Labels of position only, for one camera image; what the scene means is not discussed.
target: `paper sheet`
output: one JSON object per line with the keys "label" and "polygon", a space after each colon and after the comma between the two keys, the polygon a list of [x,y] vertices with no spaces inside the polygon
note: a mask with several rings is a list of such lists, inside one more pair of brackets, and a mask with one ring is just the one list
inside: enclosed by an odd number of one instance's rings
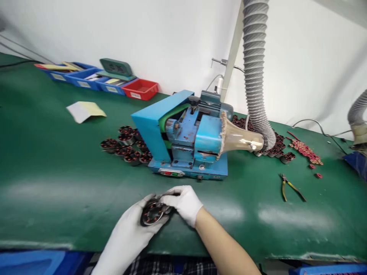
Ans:
{"label": "paper sheet", "polygon": [[94,102],[78,101],[66,108],[77,123],[82,123],[90,116],[107,116]]}

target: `blue machine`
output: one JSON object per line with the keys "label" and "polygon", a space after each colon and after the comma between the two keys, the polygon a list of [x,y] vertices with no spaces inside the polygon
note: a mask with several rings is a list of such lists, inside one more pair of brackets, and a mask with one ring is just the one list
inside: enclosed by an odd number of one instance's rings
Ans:
{"label": "blue machine", "polygon": [[227,177],[227,154],[222,146],[222,121],[232,120],[233,107],[220,95],[202,91],[201,97],[183,90],[131,115],[153,160],[149,168],[166,176],[198,180]]}

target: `white glove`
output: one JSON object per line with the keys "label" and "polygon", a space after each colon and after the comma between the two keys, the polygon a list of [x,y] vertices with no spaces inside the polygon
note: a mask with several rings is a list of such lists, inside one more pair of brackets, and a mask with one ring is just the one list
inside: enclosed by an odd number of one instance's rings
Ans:
{"label": "white glove", "polygon": [[168,216],[153,225],[140,225],[140,217],[148,200],[155,194],[146,196],[131,206],[117,222],[111,236],[98,260],[92,275],[122,275],[150,239],[168,221]]}
{"label": "white glove", "polygon": [[169,189],[161,197],[161,202],[177,209],[181,217],[195,228],[196,215],[203,204],[190,185],[176,186]]}

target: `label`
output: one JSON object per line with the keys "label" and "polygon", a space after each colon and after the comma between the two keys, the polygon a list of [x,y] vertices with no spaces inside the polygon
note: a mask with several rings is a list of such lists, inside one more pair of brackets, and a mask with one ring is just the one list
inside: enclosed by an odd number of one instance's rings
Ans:
{"label": "label", "polygon": [[57,79],[57,80],[62,80],[62,81],[66,81],[66,79],[62,76],[62,75],[59,75],[59,74],[53,74],[51,73],[51,75]]}
{"label": "label", "polygon": [[83,82],[83,81],[78,81],[78,84],[81,86],[81,87],[84,87],[84,88],[90,88],[89,84],[87,82]]}
{"label": "label", "polygon": [[136,93],[132,93],[132,92],[130,92],[130,96],[131,96],[131,97],[135,97],[135,98],[139,98],[139,99],[141,99],[140,94],[136,94]]}
{"label": "label", "polygon": [[110,92],[118,92],[116,90],[116,88],[114,88],[114,87],[110,87],[110,86],[106,86],[106,87],[107,87],[107,90],[110,91]]}

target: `knob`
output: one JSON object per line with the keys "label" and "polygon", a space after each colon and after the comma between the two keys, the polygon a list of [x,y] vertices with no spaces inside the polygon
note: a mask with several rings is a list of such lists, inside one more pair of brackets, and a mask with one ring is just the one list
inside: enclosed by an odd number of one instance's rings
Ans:
{"label": "knob", "polygon": [[255,149],[256,149],[256,145],[254,145],[254,144],[250,143],[250,148],[251,148],[252,150],[255,150]]}
{"label": "knob", "polygon": [[190,102],[190,105],[191,105],[191,112],[190,114],[194,114],[194,111],[196,110],[197,106],[200,104],[201,100],[200,100],[200,97],[196,97],[194,95],[190,95],[188,97],[188,100]]}
{"label": "knob", "polygon": [[200,100],[200,97],[196,97],[194,95],[190,95],[188,97],[188,100],[190,102],[190,105],[193,106],[193,107],[196,107],[197,105],[200,104],[201,100]]}

